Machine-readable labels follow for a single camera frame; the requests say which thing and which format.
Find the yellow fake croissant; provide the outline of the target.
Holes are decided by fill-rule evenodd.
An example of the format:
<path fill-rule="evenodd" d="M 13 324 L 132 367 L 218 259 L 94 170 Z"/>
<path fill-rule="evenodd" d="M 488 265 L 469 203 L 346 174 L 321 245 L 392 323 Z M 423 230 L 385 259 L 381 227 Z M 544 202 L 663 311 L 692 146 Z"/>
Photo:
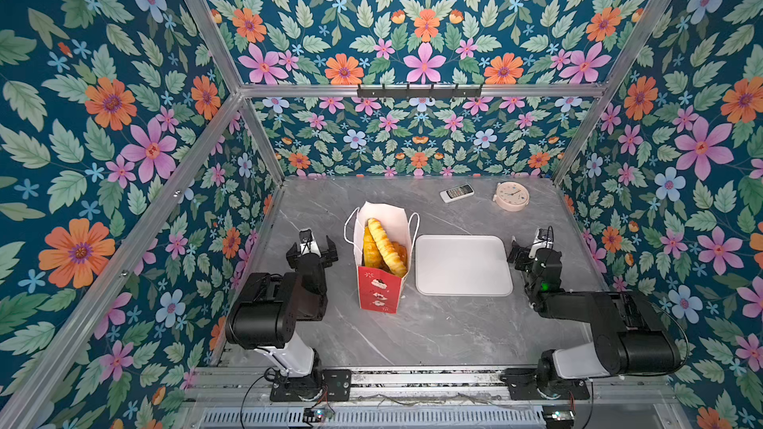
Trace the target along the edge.
<path fill-rule="evenodd" d="M 383 258 L 372 236 L 370 228 L 365 227 L 363 242 L 363 264 L 365 267 L 381 269 Z"/>

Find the white and red paper bag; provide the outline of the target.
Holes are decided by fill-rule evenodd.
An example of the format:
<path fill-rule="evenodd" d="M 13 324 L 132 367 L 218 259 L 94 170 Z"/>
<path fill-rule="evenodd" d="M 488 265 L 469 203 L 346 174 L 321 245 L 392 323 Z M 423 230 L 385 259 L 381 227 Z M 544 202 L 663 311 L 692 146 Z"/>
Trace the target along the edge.
<path fill-rule="evenodd" d="M 367 221 L 376 218 L 381 222 L 393 242 L 399 242 L 407 249 L 409 272 L 403 278 L 389 273 L 386 269 L 365 267 L 363 264 L 363 242 Z M 388 204 L 366 202 L 356 208 L 347 218 L 344 226 L 344 240 L 353 248 L 353 258 L 357 269 L 360 306 L 364 310 L 397 313 L 405 280 L 411 273 L 412 254 L 420 218 L 417 213 L 408 214 L 403 208 Z"/>

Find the long twisted fake bread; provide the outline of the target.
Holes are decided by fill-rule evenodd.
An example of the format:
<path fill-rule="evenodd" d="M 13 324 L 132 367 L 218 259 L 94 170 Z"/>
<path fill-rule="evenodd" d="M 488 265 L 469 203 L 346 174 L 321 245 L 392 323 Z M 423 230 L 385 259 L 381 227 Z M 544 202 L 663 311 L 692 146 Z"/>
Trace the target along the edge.
<path fill-rule="evenodd" d="M 383 258 L 381 269 L 386 269 L 389 273 L 399 278 L 405 277 L 407 272 L 409 272 L 409 267 L 403 265 L 403 262 L 395 252 L 393 241 L 387 235 L 387 231 L 382 223 L 376 218 L 370 218 L 366 226 L 370 228 L 379 252 L 381 252 L 381 257 Z"/>

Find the orange-brown fake pastry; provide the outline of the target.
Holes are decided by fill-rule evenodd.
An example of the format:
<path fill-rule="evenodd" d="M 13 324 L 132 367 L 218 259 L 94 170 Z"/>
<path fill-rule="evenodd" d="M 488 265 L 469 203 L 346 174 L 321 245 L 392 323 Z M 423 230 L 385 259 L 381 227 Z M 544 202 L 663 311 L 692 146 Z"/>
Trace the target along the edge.
<path fill-rule="evenodd" d="M 403 265 L 405 267 L 409 266 L 409 258 L 407 257 L 407 249 L 405 246 L 399 242 L 393 242 L 393 247 L 395 248 L 395 252 L 403 262 Z"/>

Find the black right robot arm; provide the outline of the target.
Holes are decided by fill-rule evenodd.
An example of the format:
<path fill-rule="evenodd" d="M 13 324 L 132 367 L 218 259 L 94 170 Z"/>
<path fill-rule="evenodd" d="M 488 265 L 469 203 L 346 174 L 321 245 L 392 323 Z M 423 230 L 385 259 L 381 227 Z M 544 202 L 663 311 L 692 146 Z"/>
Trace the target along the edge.
<path fill-rule="evenodd" d="M 586 344 L 543 352 L 531 373 L 504 371 L 509 389 L 533 387 L 548 399 L 582 398 L 588 395 L 588 379 L 663 377 L 686 364 L 658 309 L 643 293 L 565 290 L 562 254 L 548 243 L 526 247 L 513 242 L 508 262 L 522 272 L 525 295 L 540 317 L 586 324 L 591 333 Z"/>

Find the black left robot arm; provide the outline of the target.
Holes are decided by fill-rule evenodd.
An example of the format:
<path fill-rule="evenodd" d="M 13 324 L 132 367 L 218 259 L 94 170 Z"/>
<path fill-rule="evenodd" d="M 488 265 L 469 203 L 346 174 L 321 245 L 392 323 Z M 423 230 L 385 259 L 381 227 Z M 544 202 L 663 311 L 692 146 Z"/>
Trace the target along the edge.
<path fill-rule="evenodd" d="M 321 247 L 312 230 L 302 230 L 286 252 L 290 270 L 250 274 L 232 304 L 226 339 L 270 361 L 273 400 L 323 395 L 326 383 L 319 354 L 298 336 L 296 327 L 323 320 L 328 307 L 326 269 L 338 259 L 333 240 Z"/>

